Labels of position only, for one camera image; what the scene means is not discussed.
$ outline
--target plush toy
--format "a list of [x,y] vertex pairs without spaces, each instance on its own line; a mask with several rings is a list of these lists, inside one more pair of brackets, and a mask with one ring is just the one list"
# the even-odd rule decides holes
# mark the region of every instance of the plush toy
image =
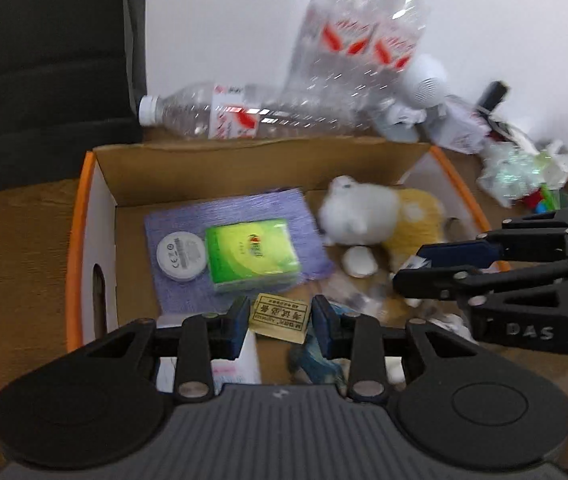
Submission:
[[382,244],[392,270],[423,244],[443,241],[443,220],[442,204],[426,191],[360,184],[350,176],[331,182],[318,215],[326,244]]

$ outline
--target clear plastic bottle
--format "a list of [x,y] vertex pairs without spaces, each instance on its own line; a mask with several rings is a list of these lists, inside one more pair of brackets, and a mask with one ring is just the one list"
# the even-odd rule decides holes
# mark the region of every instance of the clear plastic bottle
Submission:
[[[256,84],[223,87],[224,94],[220,88],[202,82],[169,97],[144,96],[139,122],[161,125],[190,139],[349,135],[365,128],[357,122],[355,110],[311,94]],[[229,97],[229,91],[236,91],[237,97]],[[225,126],[223,135],[217,133],[220,124]]]
[[391,97],[398,74],[408,65],[424,32],[428,8],[424,0],[375,0],[371,12],[377,28],[366,52],[363,78],[368,84],[368,107],[383,107]]
[[286,87],[360,108],[359,66],[375,29],[369,0],[311,0]]

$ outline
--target white plush toy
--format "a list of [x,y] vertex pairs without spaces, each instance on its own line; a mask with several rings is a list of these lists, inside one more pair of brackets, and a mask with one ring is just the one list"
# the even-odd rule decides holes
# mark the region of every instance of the white plush toy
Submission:
[[318,215],[325,233],[324,243],[350,246],[381,243],[393,234],[399,208],[397,191],[339,176],[331,182]]

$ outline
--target gray gripper base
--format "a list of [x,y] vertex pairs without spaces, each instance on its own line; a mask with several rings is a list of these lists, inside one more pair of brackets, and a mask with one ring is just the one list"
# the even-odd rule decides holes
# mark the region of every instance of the gray gripper base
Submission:
[[177,408],[143,449],[73,472],[9,463],[0,480],[567,480],[551,464],[469,472],[431,458],[386,412],[342,399],[334,386],[228,384],[204,404]]

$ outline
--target white backdrop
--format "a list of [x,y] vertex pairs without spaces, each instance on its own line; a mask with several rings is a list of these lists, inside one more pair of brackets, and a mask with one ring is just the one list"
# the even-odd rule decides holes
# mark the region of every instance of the white backdrop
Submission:
[[[146,0],[150,93],[200,81],[281,84],[309,0]],[[452,91],[475,101],[512,88],[501,115],[534,138],[568,144],[568,0],[428,0],[420,50]]]

